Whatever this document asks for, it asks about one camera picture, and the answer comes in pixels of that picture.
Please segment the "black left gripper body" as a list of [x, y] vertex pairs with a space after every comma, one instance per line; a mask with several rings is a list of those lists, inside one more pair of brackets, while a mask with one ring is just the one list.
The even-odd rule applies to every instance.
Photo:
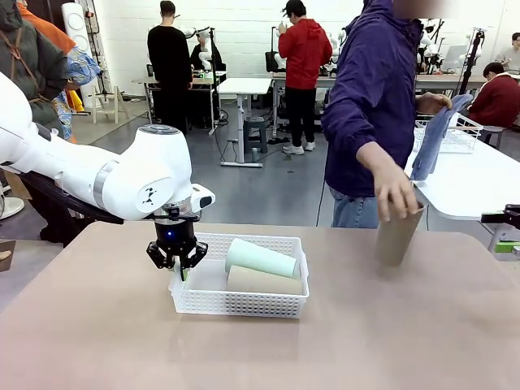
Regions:
[[154, 249], [163, 251], [167, 256], [179, 257], [187, 257], [194, 250], [197, 239], [193, 221], [158, 219], [154, 226], [157, 235]]

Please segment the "person's right hand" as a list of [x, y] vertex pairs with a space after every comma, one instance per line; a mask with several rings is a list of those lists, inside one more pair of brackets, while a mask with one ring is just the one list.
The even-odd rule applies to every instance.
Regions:
[[390, 222], [392, 211], [400, 219], [419, 212], [413, 185], [403, 171], [381, 171], [375, 175], [375, 195], [379, 216]]

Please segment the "person's left hand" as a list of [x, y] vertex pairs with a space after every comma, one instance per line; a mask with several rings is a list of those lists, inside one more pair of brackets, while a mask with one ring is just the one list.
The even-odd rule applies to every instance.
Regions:
[[416, 111], [420, 115], [436, 115], [443, 108], [451, 110], [452, 101], [443, 94], [427, 92], [415, 98]]

